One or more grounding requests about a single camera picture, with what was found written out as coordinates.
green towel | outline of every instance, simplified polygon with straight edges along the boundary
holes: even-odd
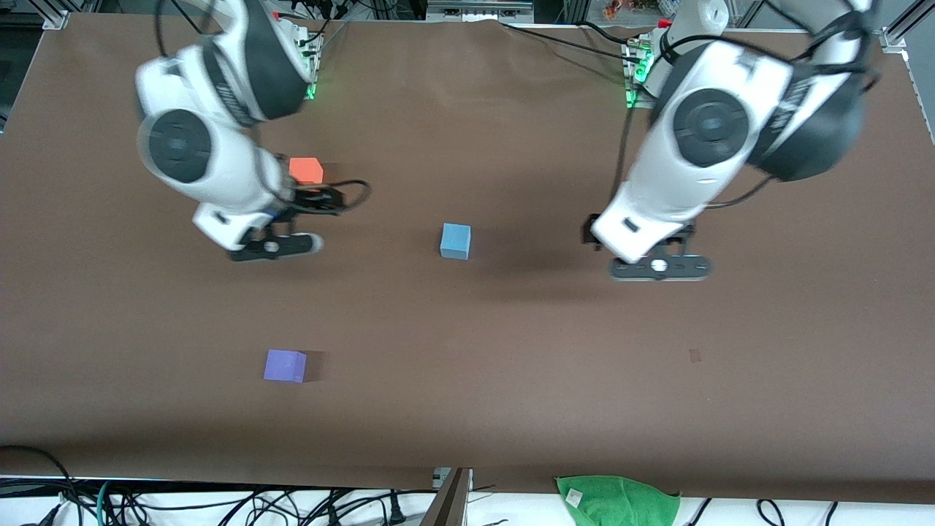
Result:
[[[557,478],[578,526],[672,526],[680,497],[621,476]]]

white floor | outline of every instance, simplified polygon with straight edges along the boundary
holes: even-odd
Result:
[[[342,499],[384,494],[385,490],[361,490]],[[270,498],[278,492],[269,493]],[[158,506],[184,506],[233,501],[248,496],[246,492],[225,493],[172,493],[146,495],[141,502]],[[309,511],[325,496],[326,491],[301,491],[294,494],[300,511]],[[431,503],[431,494],[402,495],[399,503],[403,514],[418,518]],[[505,519],[503,526],[574,526],[574,521],[557,494],[484,493],[470,496],[467,506],[467,526],[487,526]],[[702,499],[684,498],[675,519],[675,526],[684,526],[695,515]],[[58,503],[55,497],[21,497],[0,499],[0,526],[22,526],[38,523]],[[777,501],[788,526],[824,526],[830,503],[812,501]],[[231,505],[190,511],[150,511],[150,526],[213,526],[231,508]],[[245,525],[251,507],[244,506],[231,520],[231,526]],[[343,526],[373,525],[381,520],[379,504],[369,504],[352,512],[341,521]],[[93,515],[85,513],[84,523],[96,525]],[[324,526],[320,519],[314,526]],[[78,516],[73,504],[63,506],[55,526],[77,526]],[[265,514],[256,526],[290,526],[282,517]],[[698,526],[768,526],[756,512],[755,501],[741,499],[715,499],[705,511]],[[935,505],[916,504],[859,504],[841,503],[831,520],[831,526],[933,526]]]

white cloth tag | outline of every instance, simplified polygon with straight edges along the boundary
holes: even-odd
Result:
[[[577,489],[570,488],[568,489],[568,496],[565,497],[565,502],[571,504],[571,507],[578,509],[578,504],[582,503],[583,493]]]

brown tabletop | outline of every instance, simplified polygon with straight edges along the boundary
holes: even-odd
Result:
[[[425,487],[466,465],[499,489],[935,502],[935,151],[898,56],[836,168],[700,216],[710,279],[624,285],[579,243],[616,164],[614,59],[493,22],[351,24],[263,143],[373,197],[302,219],[322,253],[238,265],[137,158],[155,55],[150,17],[73,15],[0,137],[4,441],[78,475]],[[438,255],[445,222],[472,226],[469,261]],[[322,353],[324,378],[264,381],[270,348]]]

teal cable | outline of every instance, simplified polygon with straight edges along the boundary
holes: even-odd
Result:
[[[104,495],[107,493],[109,485],[110,481],[108,480],[101,485],[101,490],[97,492],[97,526],[104,526]]]

